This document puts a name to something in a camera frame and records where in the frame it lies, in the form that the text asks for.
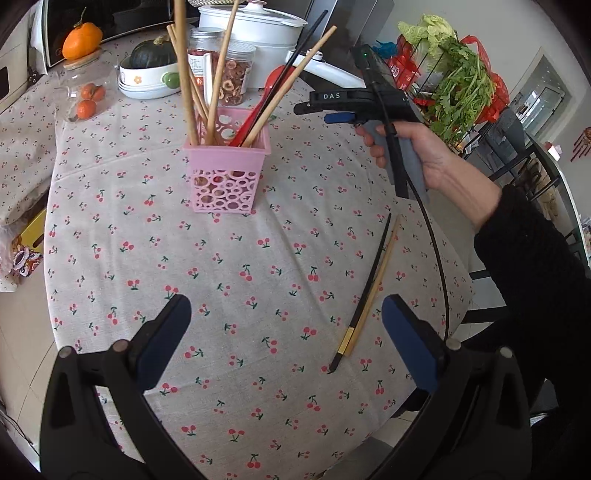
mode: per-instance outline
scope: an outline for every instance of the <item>wooden chopstick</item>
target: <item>wooden chopstick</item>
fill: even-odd
[[[392,256],[392,250],[394,249],[394,245],[398,240],[397,233],[398,227],[400,226],[400,219],[401,217],[400,215],[398,215],[396,217],[396,222],[394,223],[394,228],[392,229],[392,234],[390,235],[390,242],[388,243],[388,248],[386,249],[386,253],[384,254],[384,258],[382,259],[382,264],[379,267],[378,275],[375,277],[371,291],[369,292],[367,302],[365,303],[365,307],[363,308],[363,312],[361,313],[361,317],[359,317],[359,321],[357,323],[357,326],[355,327],[355,331],[353,332],[349,344],[345,349],[345,356],[350,356],[353,352],[353,349],[357,344],[357,340],[359,339],[359,335],[361,334],[361,330],[363,329],[363,325],[365,324],[365,320],[367,320],[369,312],[371,312],[371,307],[373,306],[375,297],[379,291],[379,284],[382,283],[384,274],[386,273],[386,268],[388,267],[388,261]]]
[[[175,48],[175,51],[176,51],[176,44],[177,44],[176,29],[174,28],[174,25],[172,25],[172,24],[168,25],[166,27],[166,29],[168,30],[168,34],[170,35],[170,41],[172,42],[173,47]],[[207,111],[205,108],[206,107],[205,99],[203,98],[203,94],[201,93],[201,90],[199,90],[199,87],[197,85],[197,80],[195,79],[195,75],[192,75],[190,70],[189,70],[189,78],[191,79],[192,89],[195,92],[195,95],[197,96],[196,106],[197,106],[197,109],[199,110],[199,115],[201,115],[201,117],[207,123]]]
[[[173,44],[174,52],[176,53],[178,58],[179,54],[177,47],[176,29],[174,28],[174,25],[170,24],[166,27],[166,30],[168,31],[168,34],[170,36],[170,42]],[[195,75],[193,75],[191,69],[189,69],[189,79],[191,80],[191,96],[193,97],[193,103],[197,108],[199,116],[203,119],[203,123],[207,125],[207,110],[205,108],[205,100],[203,99],[201,90],[199,90],[199,87],[197,86],[197,80],[195,80]],[[224,145],[224,141],[217,130],[214,130],[213,143],[215,145]]]
[[[197,123],[195,121],[195,111],[193,110],[193,101],[191,99],[191,82],[189,80],[189,59],[182,52],[187,51],[187,12],[185,9],[185,0],[174,0],[174,23],[176,33],[178,34],[176,45],[181,53],[178,55],[178,76],[181,83],[181,95],[183,97],[183,108],[185,118],[187,119],[187,133],[189,134],[189,143],[197,146]]]
[[[238,5],[242,0],[234,0],[234,6],[232,7],[232,13],[228,20],[228,26],[226,27],[226,33],[224,33],[222,48],[220,49],[219,60],[217,61],[216,75],[213,79],[213,93],[211,103],[209,104],[209,113],[207,114],[207,131],[205,133],[205,144],[211,145],[213,142],[213,132],[216,128],[217,121],[217,96],[222,86],[223,71],[226,66],[226,54],[228,53],[228,45],[230,44],[230,36],[232,35],[232,27],[234,26],[234,19],[236,18],[236,12],[238,12]]]
[[[324,34],[324,36],[322,36],[322,38],[318,41],[318,43],[316,45],[314,45],[314,47],[308,52],[308,55],[306,55],[306,58],[304,58],[304,60],[301,61],[301,63],[297,66],[295,71],[293,71],[293,73],[285,81],[285,83],[283,84],[283,87],[281,87],[281,89],[279,89],[277,94],[273,97],[273,100],[271,101],[269,106],[265,109],[265,111],[262,113],[259,120],[252,127],[251,132],[248,134],[248,136],[246,137],[246,139],[244,140],[244,142],[242,144],[243,147],[250,147],[252,145],[252,143],[256,140],[258,134],[261,132],[262,128],[267,123],[267,120],[269,120],[269,117],[271,116],[271,114],[273,113],[275,108],[277,108],[277,105],[279,105],[279,102],[281,102],[281,99],[285,96],[285,94],[287,92],[289,92],[289,90],[293,86],[295,80],[300,76],[300,73],[304,71],[304,69],[306,68],[306,65],[309,64],[310,60],[312,60],[312,57],[314,57],[314,55],[322,48],[322,45],[324,45],[326,43],[326,41],[332,36],[332,34],[335,33],[335,30],[336,30],[336,27],[332,26],[330,28],[330,30],[328,32],[326,32]]]

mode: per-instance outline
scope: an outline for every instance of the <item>blue gripper pad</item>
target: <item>blue gripper pad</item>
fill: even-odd
[[[382,322],[417,387],[434,393],[439,369],[445,359],[445,344],[430,324],[419,320],[400,295],[382,303]]]

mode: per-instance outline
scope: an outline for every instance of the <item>wooden lid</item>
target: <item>wooden lid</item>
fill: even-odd
[[[89,53],[88,55],[82,57],[81,59],[77,60],[66,60],[63,63],[64,70],[74,70],[84,65],[88,65],[90,62],[97,60],[100,57],[100,54],[103,53],[103,49],[98,47],[94,52]]]

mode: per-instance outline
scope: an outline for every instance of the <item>pot lid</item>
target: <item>pot lid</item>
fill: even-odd
[[[306,20],[295,15],[286,14],[279,10],[264,8],[267,3],[262,0],[248,0],[248,4],[238,8],[236,18],[244,21],[254,21],[262,23],[274,23],[287,25],[289,27],[303,27],[308,24]],[[199,7],[202,14],[209,14],[222,17],[230,17],[232,12],[231,5],[206,5]]]

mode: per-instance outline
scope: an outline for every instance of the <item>red ladle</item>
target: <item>red ladle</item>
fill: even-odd
[[[285,65],[279,65],[275,70],[273,70],[269,74],[269,76],[267,77],[267,81],[265,82],[265,92],[263,93],[261,101],[257,104],[256,107],[253,108],[250,115],[248,115],[248,118],[242,124],[238,133],[236,133],[236,136],[228,144],[229,147],[240,147],[240,145],[242,145],[242,143],[246,140],[248,133],[250,132],[251,128],[254,126],[255,120],[257,119],[262,106],[265,104],[265,101],[269,97],[269,94],[273,90],[273,87],[275,86],[277,80],[279,80],[279,77],[281,76],[281,73],[283,72],[284,68],[285,68]],[[285,81],[288,79],[289,75],[291,75],[291,72],[293,72],[295,69],[296,69],[295,67],[289,68],[289,71],[284,76],[284,79],[281,82],[281,84],[285,83]]]

